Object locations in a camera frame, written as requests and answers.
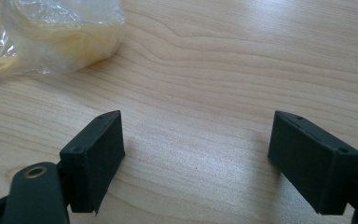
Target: table surface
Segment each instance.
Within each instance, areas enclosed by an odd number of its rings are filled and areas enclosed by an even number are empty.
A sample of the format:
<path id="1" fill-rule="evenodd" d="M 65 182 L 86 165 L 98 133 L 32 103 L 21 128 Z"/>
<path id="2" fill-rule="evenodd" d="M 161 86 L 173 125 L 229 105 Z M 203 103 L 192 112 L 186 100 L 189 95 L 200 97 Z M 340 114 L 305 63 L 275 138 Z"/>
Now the table surface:
<path id="1" fill-rule="evenodd" d="M 350 223 L 317 215 L 267 159 L 275 110 L 358 149 L 358 1 L 123 0 L 116 54 L 0 78 L 0 198 L 121 110 L 127 156 L 97 217 L 72 223 Z"/>

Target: black bracket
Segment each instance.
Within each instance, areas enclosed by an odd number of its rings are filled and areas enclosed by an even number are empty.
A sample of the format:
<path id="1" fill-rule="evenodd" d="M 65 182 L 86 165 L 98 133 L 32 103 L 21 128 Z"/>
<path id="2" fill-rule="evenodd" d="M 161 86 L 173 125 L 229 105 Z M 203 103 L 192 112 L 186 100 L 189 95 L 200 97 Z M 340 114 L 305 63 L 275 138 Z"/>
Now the black bracket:
<path id="1" fill-rule="evenodd" d="M 358 223 L 358 150 L 300 116 L 275 112 L 268 157 L 318 214 Z"/>
<path id="2" fill-rule="evenodd" d="M 41 162 L 14 175 L 0 199 L 0 223 L 69 223 L 68 204 L 75 213 L 98 213 L 124 156 L 120 111 L 98 116 L 63 148 L 57 165 Z"/>

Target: wooden table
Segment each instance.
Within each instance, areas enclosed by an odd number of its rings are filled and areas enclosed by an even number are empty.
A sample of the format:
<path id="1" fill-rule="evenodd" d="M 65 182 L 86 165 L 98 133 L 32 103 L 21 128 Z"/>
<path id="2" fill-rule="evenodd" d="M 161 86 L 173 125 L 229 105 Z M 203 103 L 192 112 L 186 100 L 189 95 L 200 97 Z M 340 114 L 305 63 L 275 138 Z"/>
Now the wooden table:
<path id="1" fill-rule="evenodd" d="M 123 0 L 112 58 L 0 78 L 0 197 L 95 116 L 127 157 L 100 214 L 72 223 L 350 223 L 317 215 L 267 159 L 275 110 L 358 148 L 358 1 Z"/>

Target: yellow object in plastic bag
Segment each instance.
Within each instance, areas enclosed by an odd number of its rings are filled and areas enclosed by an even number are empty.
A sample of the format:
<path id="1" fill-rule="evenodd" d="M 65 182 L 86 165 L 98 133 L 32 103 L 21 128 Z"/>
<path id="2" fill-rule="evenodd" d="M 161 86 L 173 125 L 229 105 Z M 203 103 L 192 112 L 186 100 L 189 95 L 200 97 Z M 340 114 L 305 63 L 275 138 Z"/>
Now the yellow object in plastic bag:
<path id="1" fill-rule="evenodd" d="M 2 0 L 0 74 L 60 74 L 108 58 L 124 20 L 118 0 Z"/>

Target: clear plastic wrap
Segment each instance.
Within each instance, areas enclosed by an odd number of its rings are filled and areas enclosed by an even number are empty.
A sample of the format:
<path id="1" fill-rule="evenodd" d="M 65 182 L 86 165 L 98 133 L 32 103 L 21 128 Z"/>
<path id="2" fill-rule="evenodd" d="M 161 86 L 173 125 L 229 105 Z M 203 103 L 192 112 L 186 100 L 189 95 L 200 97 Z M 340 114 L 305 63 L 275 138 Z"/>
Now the clear plastic wrap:
<path id="1" fill-rule="evenodd" d="M 119 0 L 0 0 L 0 75 L 62 74 L 106 59 L 124 25 Z"/>

